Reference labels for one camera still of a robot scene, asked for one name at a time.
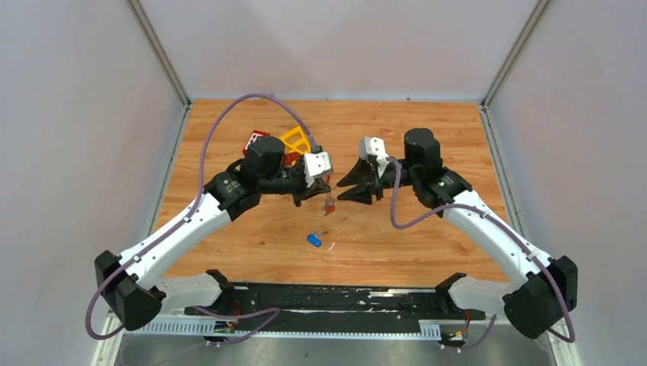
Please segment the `metal keyring holder red handle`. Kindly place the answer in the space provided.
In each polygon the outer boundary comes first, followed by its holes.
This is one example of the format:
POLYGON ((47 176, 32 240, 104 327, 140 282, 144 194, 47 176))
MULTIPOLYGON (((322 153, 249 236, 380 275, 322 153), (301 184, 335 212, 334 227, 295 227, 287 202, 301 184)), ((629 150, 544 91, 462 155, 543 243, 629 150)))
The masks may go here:
POLYGON ((334 191, 336 190, 336 187, 332 187, 330 189, 330 192, 326 193, 326 197, 323 203, 323 206, 321 207, 321 216, 322 217, 327 217, 331 215, 332 213, 335 212, 336 210, 336 198, 334 197, 334 191))

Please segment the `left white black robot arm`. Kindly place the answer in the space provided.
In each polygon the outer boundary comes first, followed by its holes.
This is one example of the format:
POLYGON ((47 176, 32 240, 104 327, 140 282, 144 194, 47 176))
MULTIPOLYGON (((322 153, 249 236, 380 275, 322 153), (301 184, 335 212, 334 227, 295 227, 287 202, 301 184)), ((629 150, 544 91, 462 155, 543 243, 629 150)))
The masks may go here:
POLYGON ((294 165, 284 158, 280 139, 260 138, 162 228, 118 255, 105 251, 95 259, 99 293, 126 330, 140 329, 170 310, 207 307, 224 315, 232 309, 234 296, 217 271, 187 278, 164 274, 203 239, 258 206, 264 194, 288 194, 300 207, 330 192, 325 178, 333 165, 327 152, 307 152, 294 165))

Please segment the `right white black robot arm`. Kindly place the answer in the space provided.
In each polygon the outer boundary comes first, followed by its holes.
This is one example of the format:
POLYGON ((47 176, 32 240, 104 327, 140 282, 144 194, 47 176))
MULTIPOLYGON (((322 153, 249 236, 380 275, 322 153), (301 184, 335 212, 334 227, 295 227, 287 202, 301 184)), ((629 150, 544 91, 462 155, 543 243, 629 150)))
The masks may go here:
POLYGON ((458 172, 446 167, 441 145, 428 128, 404 134, 404 158, 390 156, 385 142, 364 137, 359 158, 338 182, 340 201, 372 204, 392 191, 390 221, 404 230, 434 215, 470 237, 506 276, 505 282, 456 273, 436 287, 436 308, 445 318, 464 310, 503 315, 523 336, 549 332, 575 341, 570 312, 577 306, 578 267, 566 255, 556 258, 502 220, 458 172))

